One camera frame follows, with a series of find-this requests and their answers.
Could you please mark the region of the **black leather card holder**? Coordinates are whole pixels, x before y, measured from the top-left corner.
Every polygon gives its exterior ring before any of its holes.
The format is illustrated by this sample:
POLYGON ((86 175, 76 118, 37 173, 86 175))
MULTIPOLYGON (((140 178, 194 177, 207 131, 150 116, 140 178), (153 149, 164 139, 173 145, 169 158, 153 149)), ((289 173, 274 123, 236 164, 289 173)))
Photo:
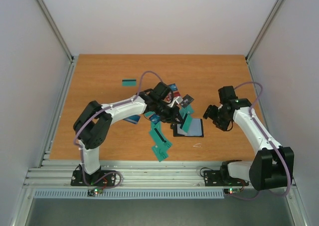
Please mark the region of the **black leather card holder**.
POLYGON ((203 122, 199 118, 192 119, 187 132, 181 129, 180 124, 174 125, 172 130, 174 137, 204 137, 203 122))

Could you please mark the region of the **teal card black stripe front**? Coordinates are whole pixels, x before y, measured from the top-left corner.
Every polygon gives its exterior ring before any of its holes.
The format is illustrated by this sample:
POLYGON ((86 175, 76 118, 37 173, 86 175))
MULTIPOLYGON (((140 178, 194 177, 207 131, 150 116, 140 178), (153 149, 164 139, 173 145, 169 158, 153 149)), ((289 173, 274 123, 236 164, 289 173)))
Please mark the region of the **teal card black stripe front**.
POLYGON ((184 119, 183 119, 181 125, 178 126, 178 128, 180 130, 184 131, 185 133, 188 133, 192 120, 193 120, 193 118, 191 115, 185 114, 184 119))

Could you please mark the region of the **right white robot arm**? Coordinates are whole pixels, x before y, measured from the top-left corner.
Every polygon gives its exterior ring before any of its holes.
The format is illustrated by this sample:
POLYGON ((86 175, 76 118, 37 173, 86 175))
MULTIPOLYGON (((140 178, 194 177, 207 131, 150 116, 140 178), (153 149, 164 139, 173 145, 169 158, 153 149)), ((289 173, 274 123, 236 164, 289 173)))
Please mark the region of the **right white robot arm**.
POLYGON ((224 186, 243 180, 257 191, 284 187, 284 195, 287 195, 293 180, 294 152, 268 132, 255 113, 255 104, 247 98, 239 98, 235 89, 233 86, 218 89, 220 106, 209 105, 203 118, 211 119, 215 127, 224 132, 238 125, 251 144, 255 158, 251 162, 222 162, 219 179, 224 186))

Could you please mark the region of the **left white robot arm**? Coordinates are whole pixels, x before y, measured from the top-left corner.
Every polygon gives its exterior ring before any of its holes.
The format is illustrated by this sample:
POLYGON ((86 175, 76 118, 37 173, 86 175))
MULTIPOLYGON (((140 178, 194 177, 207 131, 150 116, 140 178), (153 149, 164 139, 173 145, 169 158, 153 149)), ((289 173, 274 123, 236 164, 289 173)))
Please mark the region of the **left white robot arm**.
POLYGON ((83 180, 95 185, 100 180, 99 147, 105 141, 111 125, 134 115, 154 112, 164 123, 182 120, 178 104, 182 97, 163 82, 154 89, 138 91, 132 97, 109 104, 90 102, 73 125, 74 143, 81 152, 83 180))

